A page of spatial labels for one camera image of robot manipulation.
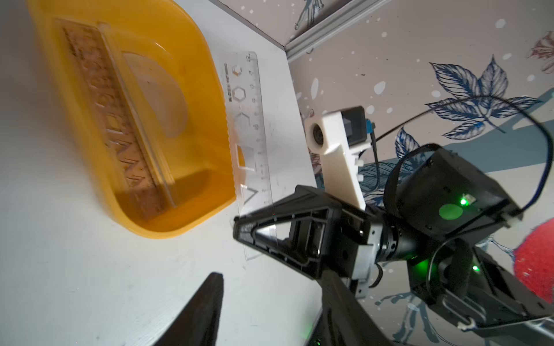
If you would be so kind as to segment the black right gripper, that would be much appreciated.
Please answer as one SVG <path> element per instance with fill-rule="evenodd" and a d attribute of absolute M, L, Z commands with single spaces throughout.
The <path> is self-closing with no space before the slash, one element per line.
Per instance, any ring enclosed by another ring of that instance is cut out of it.
<path fill-rule="evenodd" d="M 356 298 L 365 298 L 384 227 L 380 210 L 343 207 L 322 190 L 298 185 L 273 205 L 235 217 L 233 238 L 309 279 L 328 267 Z"/>

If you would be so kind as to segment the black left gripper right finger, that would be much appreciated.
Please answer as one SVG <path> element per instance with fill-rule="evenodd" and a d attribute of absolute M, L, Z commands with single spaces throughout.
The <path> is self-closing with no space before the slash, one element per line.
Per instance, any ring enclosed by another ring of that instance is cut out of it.
<path fill-rule="evenodd" d="M 322 314 L 317 323 L 319 345 L 391 345 L 338 274 L 323 272 Z"/>

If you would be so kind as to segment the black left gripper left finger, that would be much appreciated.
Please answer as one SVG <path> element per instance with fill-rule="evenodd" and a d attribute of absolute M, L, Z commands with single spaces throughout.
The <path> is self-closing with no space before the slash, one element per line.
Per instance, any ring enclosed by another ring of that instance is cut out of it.
<path fill-rule="evenodd" d="M 224 277 L 212 272 L 154 345 L 215 345 L 223 297 Z"/>

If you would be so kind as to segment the yellow plastic storage box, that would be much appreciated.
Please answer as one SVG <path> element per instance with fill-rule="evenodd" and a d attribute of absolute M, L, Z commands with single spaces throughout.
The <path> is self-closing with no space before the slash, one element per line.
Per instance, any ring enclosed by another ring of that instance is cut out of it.
<path fill-rule="evenodd" d="M 29 1 L 111 218 L 152 239 L 235 201 L 226 110 L 202 32 L 174 1 Z"/>

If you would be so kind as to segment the clear short stencil ruler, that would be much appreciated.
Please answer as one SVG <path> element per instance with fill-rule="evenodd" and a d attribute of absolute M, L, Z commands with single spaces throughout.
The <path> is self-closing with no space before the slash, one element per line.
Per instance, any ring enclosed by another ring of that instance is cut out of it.
<path fill-rule="evenodd" d="M 258 56 L 226 54 L 222 78 L 238 211 L 246 216 L 273 202 Z"/>

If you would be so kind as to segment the pink long stencil ruler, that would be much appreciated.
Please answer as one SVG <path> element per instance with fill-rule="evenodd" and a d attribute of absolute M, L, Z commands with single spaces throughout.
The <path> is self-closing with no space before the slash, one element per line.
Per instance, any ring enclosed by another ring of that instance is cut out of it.
<path fill-rule="evenodd" d="M 114 160 L 123 192 L 143 218 L 160 215 L 166 211 L 167 203 L 141 146 L 101 32 L 69 20 L 61 20 L 59 25 L 100 118 L 105 145 Z"/>

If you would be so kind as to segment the clear long stencil ruler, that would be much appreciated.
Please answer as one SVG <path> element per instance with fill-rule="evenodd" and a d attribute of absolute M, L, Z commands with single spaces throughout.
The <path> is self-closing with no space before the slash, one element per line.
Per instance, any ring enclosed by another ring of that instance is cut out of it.
<path fill-rule="evenodd" d="M 113 63 L 115 74 L 121 85 L 122 94 L 125 97 L 131 114 L 132 126 L 138 139 L 141 152 L 149 166 L 149 171 L 152 176 L 154 185 L 158 188 L 164 198 L 164 203 L 168 208 L 176 208 L 178 200 L 173 195 L 173 188 L 170 183 L 172 179 L 166 177 L 164 168 L 167 167 L 165 160 L 157 158 L 158 148 L 153 145 L 149 139 L 148 131 L 144 128 L 141 115 L 146 115 L 145 110 L 141 110 L 142 98 L 139 85 L 136 83 L 136 78 L 130 69 L 126 58 L 118 46 L 116 37 L 112 27 L 106 22 L 99 22 L 98 29 L 101 32 L 108 54 Z"/>

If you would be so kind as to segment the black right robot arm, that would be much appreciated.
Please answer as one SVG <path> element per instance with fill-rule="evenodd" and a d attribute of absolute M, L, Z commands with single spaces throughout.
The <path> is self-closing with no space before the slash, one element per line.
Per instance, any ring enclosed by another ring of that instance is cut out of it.
<path fill-rule="evenodd" d="M 552 345 L 553 305 L 505 271 L 478 243 L 522 215 L 493 179 L 436 144 L 404 181 L 395 167 L 384 206 L 360 207 L 314 187 L 234 221 L 236 241 L 317 281 L 323 313 L 310 343 L 385 345 L 359 304 L 371 272 L 404 261 L 412 294 L 465 332 L 500 345 Z"/>

